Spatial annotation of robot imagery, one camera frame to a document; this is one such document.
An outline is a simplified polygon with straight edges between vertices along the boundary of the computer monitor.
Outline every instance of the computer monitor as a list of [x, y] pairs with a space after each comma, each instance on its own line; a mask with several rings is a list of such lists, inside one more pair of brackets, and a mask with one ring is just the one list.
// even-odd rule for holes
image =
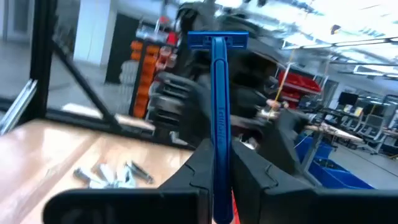
[[342, 92], [338, 98], [338, 103], [340, 105], [355, 105], [358, 100], [358, 95], [353, 93]]
[[376, 116], [383, 117], [384, 109], [385, 109], [385, 106], [382, 106], [382, 105], [368, 104], [363, 109], [363, 114], [364, 115], [373, 114]]

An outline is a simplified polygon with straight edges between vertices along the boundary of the door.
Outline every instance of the door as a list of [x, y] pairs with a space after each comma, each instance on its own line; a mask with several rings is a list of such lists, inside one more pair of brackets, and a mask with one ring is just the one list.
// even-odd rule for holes
[[8, 0], [7, 40], [30, 41], [33, 7], [34, 0]]

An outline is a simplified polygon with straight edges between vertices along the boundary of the blue bin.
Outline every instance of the blue bin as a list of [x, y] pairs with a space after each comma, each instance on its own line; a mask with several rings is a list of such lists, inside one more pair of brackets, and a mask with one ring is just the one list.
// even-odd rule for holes
[[328, 163], [336, 164], [342, 169], [330, 169], [322, 167], [316, 158], [310, 165], [308, 171], [328, 189], [374, 189], [369, 184], [354, 176], [332, 160], [328, 159]]
[[[298, 143], [301, 142], [301, 140], [303, 139], [302, 136], [299, 136], [297, 138], [297, 140], [295, 141], [295, 145], [297, 145]], [[298, 155], [298, 159], [300, 160], [300, 162], [303, 162], [304, 157], [306, 155], [306, 153], [308, 152], [308, 150], [310, 149], [312, 145], [312, 137], [307, 137], [306, 139], [304, 139], [295, 149]], [[331, 145], [321, 142], [319, 144], [319, 148], [317, 150], [317, 153], [315, 154], [315, 156], [317, 157], [323, 157], [323, 158], [328, 158], [329, 154], [331, 152], [333, 148], [331, 147]]]

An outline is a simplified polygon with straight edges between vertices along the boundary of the blue razor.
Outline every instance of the blue razor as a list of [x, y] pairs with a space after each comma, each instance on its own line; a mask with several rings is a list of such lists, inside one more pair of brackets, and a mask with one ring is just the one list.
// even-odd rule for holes
[[227, 49], [246, 49], [248, 32], [188, 33], [191, 49], [211, 50], [211, 140], [215, 147], [213, 181], [213, 218], [219, 224], [233, 219], [229, 154], [231, 123], [229, 120], [229, 75]]

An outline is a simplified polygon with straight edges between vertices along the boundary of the wooden board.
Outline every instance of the wooden board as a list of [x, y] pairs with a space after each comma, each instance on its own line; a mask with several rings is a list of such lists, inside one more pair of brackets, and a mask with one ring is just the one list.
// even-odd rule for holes
[[0, 138], [0, 223], [41, 223], [43, 206], [53, 195], [85, 187], [72, 175], [77, 167], [107, 163], [113, 169], [133, 160], [155, 179], [138, 187], [157, 187], [192, 151], [98, 133], [46, 121], [33, 121]]
[[340, 130], [340, 129], [333, 127], [332, 125], [329, 125], [326, 123], [322, 123], [321, 127], [315, 126], [315, 125], [308, 125], [305, 128], [308, 130], [312, 130], [312, 131], [322, 131], [324, 133], [331, 134], [336, 137], [348, 139], [348, 140], [355, 141], [355, 142], [363, 142], [363, 139], [353, 136], [350, 133], [347, 133], [343, 130]]
[[[82, 105], [77, 105], [74, 103], [69, 103], [65, 106], [62, 107], [63, 111], [67, 111], [67, 112], [71, 112], [71, 113], [75, 113], [75, 114], [80, 114], [80, 115], [85, 115], [85, 116], [90, 116], [93, 118], [99, 118], [102, 119], [102, 114], [94, 108], [89, 108], [87, 106], [82, 106]], [[155, 130], [155, 126], [145, 122], [141, 119], [138, 118], [133, 118], [130, 116], [124, 116], [124, 115], [120, 115], [120, 114], [116, 114], [115, 118], [117, 121], [119, 121], [121, 124], [126, 124], [126, 125], [130, 125], [130, 126], [135, 126], [138, 128], [146, 128], [148, 130]]]
[[[276, 119], [278, 117], [278, 112], [274, 112], [274, 111], [266, 112], [266, 111], [262, 110], [258, 115], [262, 118]], [[307, 125], [305, 127], [305, 129], [312, 130], [312, 131], [323, 131], [324, 133], [332, 134], [339, 138], [349, 139], [349, 140], [356, 141], [356, 142], [363, 142], [363, 140], [361, 138], [353, 136], [350, 133], [347, 133], [343, 130], [340, 130], [340, 129], [333, 127], [332, 125], [329, 125], [326, 123], [322, 123], [321, 128], [318, 126], [315, 126], [315, 125]]]

